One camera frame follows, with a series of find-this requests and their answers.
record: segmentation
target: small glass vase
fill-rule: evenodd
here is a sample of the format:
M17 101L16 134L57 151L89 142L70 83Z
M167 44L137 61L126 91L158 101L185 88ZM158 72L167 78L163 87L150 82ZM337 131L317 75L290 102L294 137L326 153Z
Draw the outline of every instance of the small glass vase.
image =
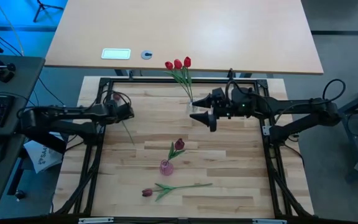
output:
M170 163L168 160L161 161L160 173L162 175L171 175L172 172L173 172L173 164Z
M191 100L188 100L186 105L186 114L192 113L197 113L197 107L193 106L193 102Z

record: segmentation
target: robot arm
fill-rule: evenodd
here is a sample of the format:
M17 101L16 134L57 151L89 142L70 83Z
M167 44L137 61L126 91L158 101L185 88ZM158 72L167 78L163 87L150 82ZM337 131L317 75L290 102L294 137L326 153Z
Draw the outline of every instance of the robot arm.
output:
M260 96L252 88L240 88L236 83L228 97L222 88L212 90L206 98L193 103L193 106L212 108L212 113L191 114L190 117L207 125L211 132L216 131L216 120L220 117L250 116L269 119L281 114L309 114L285 126L271 124L269 129L271 143L280 143L292 135L316 125L334 126L341 121L337 107L331 100L315 98L310 100L276 100Z
M66 108L57 106L35 107L23 112L20 117L20 133L31 140L39 142L57 152L64 153L66 144L49 132L77 134L85 144L94 144L98 136L96 123L102 126L119 123L133 118L134 112L130 104L118 106L114 100L105 104L96 104L88 108ZM90 119L82 124L63 121L67 119Z

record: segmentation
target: light wood desk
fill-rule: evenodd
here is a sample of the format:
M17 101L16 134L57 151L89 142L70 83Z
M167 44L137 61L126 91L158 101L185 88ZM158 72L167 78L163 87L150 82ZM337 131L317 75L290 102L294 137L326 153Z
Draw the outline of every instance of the light wood desk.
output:
M106 48L129 60L103 60ZM140 57L151 50L150 60ZM322 74L300 0L69 0L45 66Z
M84 78L78 105L93 102L99 79ZM271 79L268 85L272 97L287 98L283 80ZM219 86L224 85L194 84L193 94L200 99ZM257 119L222 118L217 131L211 133L185 113L186 93L176 83L115 83L113 87L132 99L135 117L125 124L135 146L122 124L107 126L92 216L274 217ZM283 115L280 124L290 121L290 115ZM163 176L158 169L160 161L167 157L170 143L178 138L185 141L186 152L172 160L174 173ZM80 141L76 138L69 146ZM298 150L297 143L288 141L287 144ZM281 152L288 188L313 214L301 159L284 147ZM53 200L55 209L63 205L78 185L84 153L85 146L80 145L65 154ZM175 190L154 202L157 194L141 195L143 189L155 187L154 183L213 185ZM83 197L83 208L86 198L87 193Z

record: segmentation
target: red object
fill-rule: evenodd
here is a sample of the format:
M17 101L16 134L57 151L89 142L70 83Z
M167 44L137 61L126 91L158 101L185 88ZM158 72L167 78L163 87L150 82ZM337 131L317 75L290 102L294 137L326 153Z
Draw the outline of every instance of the red object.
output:
M152 189L144 189L142 190L142 196L143 197L149 197L153 194L153 190Z
M171 62L165 62L165 66L168 70L172 70L173 69L173 65Z
M191 66L191 59L189 57L186 57L183 63L185 64L185 67L188 68Z
M179 59L175 59L174 61L173 61L173 64L175 65L175 69L181 69L181 62L180 62L180 60Z
M182 150L185 147L185 142L180 138L175 142L175 149Z

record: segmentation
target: tripod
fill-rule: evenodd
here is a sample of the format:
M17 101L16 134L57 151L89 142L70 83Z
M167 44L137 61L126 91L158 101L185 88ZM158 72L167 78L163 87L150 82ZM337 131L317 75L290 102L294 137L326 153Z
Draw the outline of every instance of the tripod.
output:
M54 9L61 9L61 10L64 10L64 8L62 7L58 7L58 6L51 6L51 5L47 5L47 4L42 4L42 2L40 2L40 0L37 0L38 2L38 10L37 10L37 13L35 14L35 17L34 17L34 20L33 22L37 22L37 17L38 17L38 14L40 14L40 11L43 11L43 10L46 10L48 8L54 8Z

